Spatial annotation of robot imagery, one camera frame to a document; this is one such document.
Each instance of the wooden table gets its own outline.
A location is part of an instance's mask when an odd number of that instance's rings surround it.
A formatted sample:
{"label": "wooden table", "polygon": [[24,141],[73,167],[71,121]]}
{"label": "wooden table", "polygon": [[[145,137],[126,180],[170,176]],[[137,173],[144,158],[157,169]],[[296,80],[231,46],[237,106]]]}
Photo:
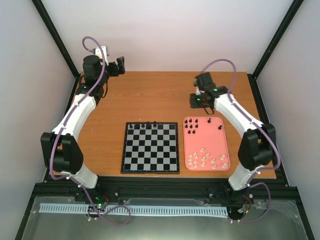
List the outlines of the wooden table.
{"label": "wooden table", "polygon": [[[206,116],[203,109],[192,109],[189,95],[198,72],[126,72],[108,81],[108,94],[85,122],[78,138],[85,165],[100,176],[228,178],[235,171],[241,138],[236,129],[222,118],[229,150],[227,171],[190,171],[185,166],[183,119]],[[212,72],[217,86],[229,86],[232,72]],[[232,93],[237,101],[259,119],[245,72],[238,72]],[[180,174],[121,174],[126,122],[177,122]],[[260,178],[276,178],[273,170],[262,171]]]}

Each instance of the black square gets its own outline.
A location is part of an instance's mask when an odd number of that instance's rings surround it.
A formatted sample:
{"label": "black square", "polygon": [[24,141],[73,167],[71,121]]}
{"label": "black square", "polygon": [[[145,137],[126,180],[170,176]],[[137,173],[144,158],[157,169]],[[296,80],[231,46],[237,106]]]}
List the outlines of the black square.
{"label": "black square", "polygon": [[150,170],[157,170],[157,164],[151,164]]}
{"label": "black square", "polygon": [[125,164],[125,165],[123,166],[123,169],[124,169],[124,170],[130,170],[130,168],[131,168],[131,164]]}
{"label": "black square", "polygon": [[136,167],[137,170],[143,170],[144,169],[144,164],[138,164]]}
{"label": "black square", "polygon": [[132,164],[137,164],[138,163],[138,158],[137,157],[131,158],[131,163]]}
{"label": "black square", "polygon": [[170,170],[170,164],[163,164],[163,170]]}

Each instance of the black corner post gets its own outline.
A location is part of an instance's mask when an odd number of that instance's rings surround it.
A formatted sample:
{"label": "black corner post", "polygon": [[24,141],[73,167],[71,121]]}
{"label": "black corner post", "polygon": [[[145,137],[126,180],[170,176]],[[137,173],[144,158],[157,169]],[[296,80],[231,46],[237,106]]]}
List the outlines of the black corner post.
{"label": "black corner post", "polygon": [[273,38],[271,39],[268,47],[266,48],[262,58],[260,59],[258,65],[256,66],[252,76],[254,80],[257,80],[259,74],[261,73],[262,69],[265,67],[267,61],[269,60],[271,54],[275,50],[276,46],[278,45],[280,39],[284,35],[285,31],[287,30],[289,24],[291,23],[292,19],[296,15],[298,9],[300,8],[301,4],[304,0],[293,0],[290,8],[286,12],[282,22],[280,23],[278,29],[276,30]]}
{"label": "black corner post", "polygon": [[44,4],[41,0],[32,0],[32,3],[34,4],[36,10],[38,11],[40,17],[42,18],[46,28],[50,32],[55,44],[57,45],[58,49],[60,50],[60,53],[62,54],[66,64],[68,65],[70,71],[72,72],[73,76],[78,79],[80,76],[74,62],[72,61],[54,23],[52,22]]}

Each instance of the white wall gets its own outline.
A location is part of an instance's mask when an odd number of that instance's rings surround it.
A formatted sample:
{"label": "white wall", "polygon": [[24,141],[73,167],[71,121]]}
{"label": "white wall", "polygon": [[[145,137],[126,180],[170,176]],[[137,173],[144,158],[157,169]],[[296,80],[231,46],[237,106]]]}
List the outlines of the white wall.
{"label": "white wall", "polygon": [[0,33],[0,233],[11,240],[45,173],[41,134],[62,118],[74,79],[31,0],[1,1]]}
{"label": "white wall", "polygon": [[[83,36],[128,71],[200,71],[227,58],[252,73],[292,0],[43,0],[80,71]],[[226,63],[215,66],[230,71]]]}
{"label": "white wall", "polygon": [[320,1],[304,1],[258,78],[291,186],[320,239]]}

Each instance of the chessboard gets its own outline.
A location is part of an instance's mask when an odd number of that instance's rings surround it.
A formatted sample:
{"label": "chessboard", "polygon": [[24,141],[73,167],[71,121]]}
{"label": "chessboard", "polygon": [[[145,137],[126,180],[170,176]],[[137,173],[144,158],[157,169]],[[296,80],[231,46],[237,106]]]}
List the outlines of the chessboard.
{"label": "chessboard", "polygon": [[176,122],[127,122],[121,173],[179,174]]}

